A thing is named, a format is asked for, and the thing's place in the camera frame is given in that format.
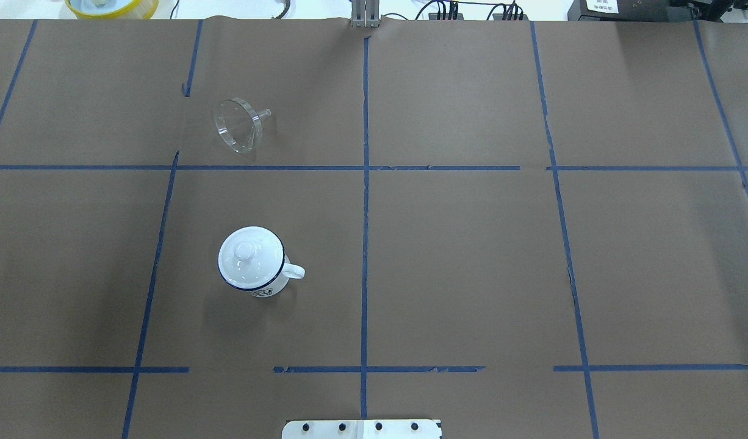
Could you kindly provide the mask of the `clear glass funnel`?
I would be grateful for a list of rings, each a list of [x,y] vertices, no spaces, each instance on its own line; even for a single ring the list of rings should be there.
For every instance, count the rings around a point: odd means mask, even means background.
[[[264,123],[271,109],[254,108],[243,98],[226,98],[213,105],[212,119],[221,140],[235,153],[253,152],[264,137]]]

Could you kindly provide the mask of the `black power strip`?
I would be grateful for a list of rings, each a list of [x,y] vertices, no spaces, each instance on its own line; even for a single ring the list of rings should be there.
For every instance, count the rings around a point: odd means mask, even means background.
[[[415,20],[527,21],[528,16],[516,2],[428,2]]]

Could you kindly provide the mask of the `black box with label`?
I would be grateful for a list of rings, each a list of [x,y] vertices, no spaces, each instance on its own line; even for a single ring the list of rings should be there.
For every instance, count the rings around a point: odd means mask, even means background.
[[[675,23],[695,19],[686,4],[672,1],[574,1],[567,21]]]

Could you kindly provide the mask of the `yellow tape roll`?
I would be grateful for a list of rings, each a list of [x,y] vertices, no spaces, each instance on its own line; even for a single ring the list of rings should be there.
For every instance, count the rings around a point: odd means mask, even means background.
[[[79,19],[85,20],[148,20],[156,12],[159,1],[65,1]]]

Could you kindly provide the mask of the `aluminium frame post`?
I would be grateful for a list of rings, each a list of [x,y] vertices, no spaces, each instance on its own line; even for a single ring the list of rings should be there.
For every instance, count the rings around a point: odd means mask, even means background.
[[[379,0],[351,0],[352,28],[376,28],[380,26]]]

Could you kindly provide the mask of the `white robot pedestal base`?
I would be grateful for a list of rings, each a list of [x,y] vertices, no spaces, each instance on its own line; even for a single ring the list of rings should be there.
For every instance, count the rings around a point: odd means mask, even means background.
[[[282,438],[442,438],[441,421],[434,419],[294,420],[282,428]]]

